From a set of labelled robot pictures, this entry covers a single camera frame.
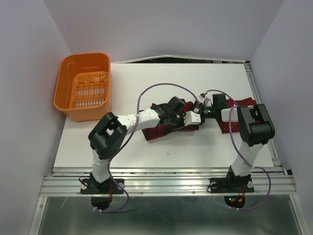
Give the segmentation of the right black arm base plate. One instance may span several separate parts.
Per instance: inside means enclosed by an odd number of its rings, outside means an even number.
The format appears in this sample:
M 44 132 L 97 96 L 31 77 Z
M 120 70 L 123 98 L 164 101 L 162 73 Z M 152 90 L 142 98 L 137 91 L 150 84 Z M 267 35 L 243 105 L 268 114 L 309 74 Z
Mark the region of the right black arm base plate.
M 253 193 L 254 187 L 250 176 L 227 178 L 210 178 L 210 190 L 212 193 L 236 194 L 243 192 Z

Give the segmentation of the red black plaid skirt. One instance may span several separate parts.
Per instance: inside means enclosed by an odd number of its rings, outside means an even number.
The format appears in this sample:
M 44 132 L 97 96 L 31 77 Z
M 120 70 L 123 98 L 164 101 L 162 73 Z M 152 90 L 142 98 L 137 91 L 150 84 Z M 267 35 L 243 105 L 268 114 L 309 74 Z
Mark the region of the red black plaid skirt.
M 188 111 L 193 111 L 195 108 L 195 104 L 191 101 L 185 102 L 184 99 L 173 97 L 168 103 L 163 103 L 160 105 L 156 105 L 153 103 L 151 105 L 151 108 L 152 110 L 155 110 L 159 113 L 162 111 L 161 117 L 164 117 L 176 114 L 185 114 Z M 189 125 L 176 131 L 196 131 L 198 129 L 199 125 Z M 167 126 L 157 125 L 153 128 L 142 129 L 142 132 L 146 141 L 151 141 L 166 136 L 174 131 L 171 131 Z

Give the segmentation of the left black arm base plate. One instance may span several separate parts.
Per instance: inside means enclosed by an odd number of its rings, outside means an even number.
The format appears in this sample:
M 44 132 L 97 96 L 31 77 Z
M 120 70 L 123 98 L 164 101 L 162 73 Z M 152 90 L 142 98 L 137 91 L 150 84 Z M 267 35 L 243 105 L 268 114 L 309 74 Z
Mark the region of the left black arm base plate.
M 123 194 L 123 190 L 118 187 L 112 179 L 99 183 L 94 179 L 85 178 L 79 179 L 81 183 L 80 193 L 83 195 L 92 194 Z

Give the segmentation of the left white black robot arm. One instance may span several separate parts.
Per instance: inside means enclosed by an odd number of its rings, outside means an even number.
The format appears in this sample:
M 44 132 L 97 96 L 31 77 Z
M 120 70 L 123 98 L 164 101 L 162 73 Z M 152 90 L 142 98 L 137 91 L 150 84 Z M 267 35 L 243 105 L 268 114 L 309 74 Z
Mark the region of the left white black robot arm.
M 183 116 L 186 102 L 173 97 L 167 103 L 153 104 L 138 114 L 116 116 L 107 113 L 90 132 L 88 139 L 93 151 L 93 165 L 90 177 L 83 181 L 89 194 L 108 193 L 112 180 L 108 166 L 126 143 L 126 136 L 136 131 L 149 131 L 148 137 L 162 135 L 184 126 Z

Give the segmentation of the red polka dot skirt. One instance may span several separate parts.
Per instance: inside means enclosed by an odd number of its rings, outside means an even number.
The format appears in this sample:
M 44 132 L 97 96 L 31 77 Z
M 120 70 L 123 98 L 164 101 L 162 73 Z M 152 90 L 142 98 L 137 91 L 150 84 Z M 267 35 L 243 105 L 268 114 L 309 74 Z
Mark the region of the red polka dot skirt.
M 235 106 L 235 103 L 232 99 L 228 98 L 227 100 L 227 107 L 230 109 L 231 107 Z M 257 102 L 256 100 L 254 100 L 252 97 L 249 97 L 249 98 L 245 98 L 245 99 L 242 99 L 242 100 L 236 100 L 236 103 L 239 105 L 239 106 L 253 106 L 253 105 L 256 105 Z M 239 128 L 239 123 L 237 121 L 235 121 L 235 118 L 232 118 L 231 119 L 232 122 L 231 122 L 231 130 L 233 133 L 238 133 L 240 131 L 240 128 Z M 221 132 L 223 134 L 227 134 L 229 133 L 229 122 L 224 122 L 224 121 L 217 121 L 218 123 L 218 126 L 221 130 Z

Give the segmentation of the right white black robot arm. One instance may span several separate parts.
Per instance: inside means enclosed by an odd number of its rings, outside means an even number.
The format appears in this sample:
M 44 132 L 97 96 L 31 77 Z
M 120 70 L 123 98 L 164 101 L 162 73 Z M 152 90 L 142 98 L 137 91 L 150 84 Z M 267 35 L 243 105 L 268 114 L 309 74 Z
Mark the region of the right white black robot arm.
M 210 178 L 211 193 L 254 192 L 251 172 L 260 150 L 275 135 L 275 128 L 264 104 L 240 105 L 226 94 L 214 94 L 210 106 L 200 105 L 201 120 L 212 118 L 228 124 L 237 157 L 224 178 Z

